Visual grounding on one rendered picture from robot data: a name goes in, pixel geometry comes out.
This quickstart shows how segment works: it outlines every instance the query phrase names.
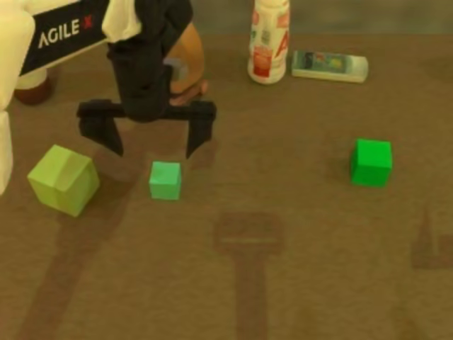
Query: olive green cube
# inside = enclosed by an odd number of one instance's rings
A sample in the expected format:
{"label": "olive green cube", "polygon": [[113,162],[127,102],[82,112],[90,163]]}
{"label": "olive green cube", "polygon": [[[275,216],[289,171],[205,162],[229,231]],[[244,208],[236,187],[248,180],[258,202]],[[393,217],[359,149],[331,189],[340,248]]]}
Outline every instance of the olive green cube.
{"label": "olive green cube", "polygon": [[91,158],[54,145],[27,176],[38,200],[73,217],[81,214],[99,188]]}
{"label": "olive green cube", "polygon": [[351,181],[359,186],[384,187],[393,166],[391,143],[358,139],[351,157]]}
{"label": "olive green cube", "polygon": [[178,200],[181,190],[181,165],[154,161],[149,175],[149,190],[156,200]]}

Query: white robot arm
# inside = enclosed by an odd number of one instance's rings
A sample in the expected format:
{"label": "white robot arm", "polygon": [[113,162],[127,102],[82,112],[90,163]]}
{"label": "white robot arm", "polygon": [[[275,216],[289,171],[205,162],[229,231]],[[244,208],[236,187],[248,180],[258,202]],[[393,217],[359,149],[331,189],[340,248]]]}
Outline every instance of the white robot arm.
{"label": "white robot arm", "polygon": [[[14,89],[33,87],[42,81],[47,67],[68,60],[86,49],[66,55],[33,72],[21,75],[23,63],[35,33],[35,14],[67,6],[79,0],[1,0],[0,2],[0,196],[6,190],[13,169],[13,150],[8,107]],[[105,41],[116,43],[141,32],[134,10],[135,0],[110,0],[103,18]]]}

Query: block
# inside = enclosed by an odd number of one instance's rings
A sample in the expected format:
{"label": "block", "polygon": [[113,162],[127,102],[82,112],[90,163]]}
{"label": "block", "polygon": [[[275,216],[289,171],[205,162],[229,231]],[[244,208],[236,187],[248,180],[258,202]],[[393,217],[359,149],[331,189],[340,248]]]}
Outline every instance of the block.
{"label": "block", "polygon": [[54,145],[28,174],[38,200],[73,217],[81,214],[99,188],[93,161]]}
{"label": "block", "polygon": [[392,165],[390,142],[358,139],[351,157],[351,181],[359,186],[384,187]]}
{"label": "block", "polygon": [[0,196],[5,192],[13,171],[13,145],[6,111],[0,112]]}
{"label": "block", "polygon": [[149,176],[151,197],[157,200],[178,200],[181,190],[181,165],[154,161]]}

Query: white bottle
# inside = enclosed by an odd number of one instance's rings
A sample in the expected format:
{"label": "white bottle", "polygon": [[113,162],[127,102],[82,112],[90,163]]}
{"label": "white bottle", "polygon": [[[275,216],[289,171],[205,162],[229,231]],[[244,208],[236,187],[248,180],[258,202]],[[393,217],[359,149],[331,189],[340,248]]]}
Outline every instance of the white bottle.
{"label": "white bottle", "polygon": [[286,73],[289,0],[255,0],[248,74],[260,84],[277,83]]}

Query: brown round object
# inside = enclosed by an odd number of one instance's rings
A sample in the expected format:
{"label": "brown round object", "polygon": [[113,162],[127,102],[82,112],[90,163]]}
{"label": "brown round object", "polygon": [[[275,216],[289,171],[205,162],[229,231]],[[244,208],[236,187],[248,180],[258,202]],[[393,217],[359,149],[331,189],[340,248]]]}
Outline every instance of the brown round object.
{"label": "brown round object", "polygon": [[14,90],[14,97],[25,105],[38,105],[44,103],[53,93],[49,77],[40,85],[26,90]]}

